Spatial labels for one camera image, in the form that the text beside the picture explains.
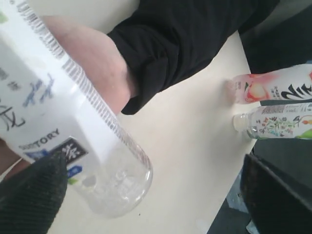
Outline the person's open hand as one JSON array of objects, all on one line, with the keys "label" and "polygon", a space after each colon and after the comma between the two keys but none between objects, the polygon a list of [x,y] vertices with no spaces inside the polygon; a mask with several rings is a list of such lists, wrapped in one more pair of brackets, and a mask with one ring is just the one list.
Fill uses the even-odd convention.
[{"label": "person's open hand", "polygon": [[85,71],[115,115],[137,95],[137,83],[113,40],[105,33],[60,16],[42,20],[60,45]]}]

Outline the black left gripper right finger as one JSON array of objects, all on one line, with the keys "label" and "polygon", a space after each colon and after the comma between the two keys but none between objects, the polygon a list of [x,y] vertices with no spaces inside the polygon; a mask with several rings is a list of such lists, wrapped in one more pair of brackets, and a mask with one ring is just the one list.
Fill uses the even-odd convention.
[{"label": "black left gripper right finger", "polygon": [[240,189],[261,234],[310,234],[312,191],[260,157],[245,155]]}]

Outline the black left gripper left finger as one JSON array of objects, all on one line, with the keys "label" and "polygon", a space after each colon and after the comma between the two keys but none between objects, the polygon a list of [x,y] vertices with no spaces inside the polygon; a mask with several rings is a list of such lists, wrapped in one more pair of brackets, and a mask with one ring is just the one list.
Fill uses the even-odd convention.
[{"label": "black left gripper left finger", "polygon": [[47,233],[63,203],[67,183],[61,153],[45,156],[1,182],[0,232]]}]

